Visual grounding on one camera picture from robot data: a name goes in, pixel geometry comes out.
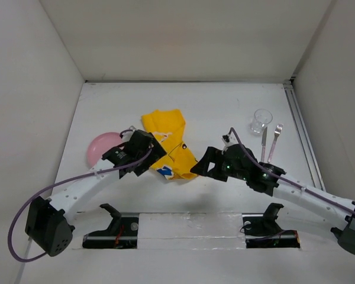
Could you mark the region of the yellow cartoon print cloth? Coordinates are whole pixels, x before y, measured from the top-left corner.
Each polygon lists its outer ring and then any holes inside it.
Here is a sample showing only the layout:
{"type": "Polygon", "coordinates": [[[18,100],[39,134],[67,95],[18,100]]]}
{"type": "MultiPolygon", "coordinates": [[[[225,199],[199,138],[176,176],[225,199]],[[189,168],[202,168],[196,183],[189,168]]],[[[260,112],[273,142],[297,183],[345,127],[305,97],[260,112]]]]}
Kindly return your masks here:
{"type": "Polygon", "coordinates": [[[157,109],[143,115],[141,121],[146,132],[152,133],[166,151],[166,155],[151,168],[167,180],[196,178],[191,168],[197,164],[197,160],[183,140],[186,122],[181,111],[157,109]]]}

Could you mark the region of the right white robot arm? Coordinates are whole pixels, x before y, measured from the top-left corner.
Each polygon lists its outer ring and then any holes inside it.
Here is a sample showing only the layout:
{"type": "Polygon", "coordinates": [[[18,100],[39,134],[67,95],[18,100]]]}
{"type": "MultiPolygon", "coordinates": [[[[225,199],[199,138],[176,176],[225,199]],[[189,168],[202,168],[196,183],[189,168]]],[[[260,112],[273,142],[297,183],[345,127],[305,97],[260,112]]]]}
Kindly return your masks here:
{"type": "Polygon", "coordinates": [[[304,209],[302,213],[291,213],[284,218],[279,215],[283,205],[270,204],[262,218],[263,237],[280,233],[283,223],[287,222],[290,230],[321,235],[355,255],[354,200],[289,180],[282,168],[257,161],[252,151],[243,144],[233,144],[223,150],[208,147],[191,172],[223,182],[228,178],[243,180],[258,193],[304,209]]]}

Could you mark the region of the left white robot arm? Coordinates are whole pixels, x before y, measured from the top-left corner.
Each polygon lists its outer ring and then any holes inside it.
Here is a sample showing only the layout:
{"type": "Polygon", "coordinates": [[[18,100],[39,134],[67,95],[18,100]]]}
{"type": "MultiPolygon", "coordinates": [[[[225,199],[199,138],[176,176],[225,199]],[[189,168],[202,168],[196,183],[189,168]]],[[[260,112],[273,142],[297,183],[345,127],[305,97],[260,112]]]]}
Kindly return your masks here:
{"type": "Polygon", "coordinates": [[[134,130],[127,140],[107,150],[90,169],[64,190],[30,202],[25,233],[50,257],[60,254],[76,235],[75,215],[105,187],[128,173],[142,175],[166,155],[152,133],[134,130]]]}

